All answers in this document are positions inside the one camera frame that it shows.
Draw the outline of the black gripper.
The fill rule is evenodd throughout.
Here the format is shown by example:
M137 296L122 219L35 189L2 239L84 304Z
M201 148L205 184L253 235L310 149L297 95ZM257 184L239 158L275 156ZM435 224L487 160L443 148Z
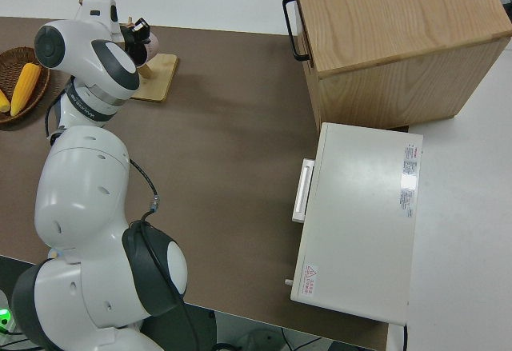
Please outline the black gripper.
M140 18L132 26L121 25L124 37L124 50L134 58L136 66L143 66L147 60L146 45L150 43L150 25Z

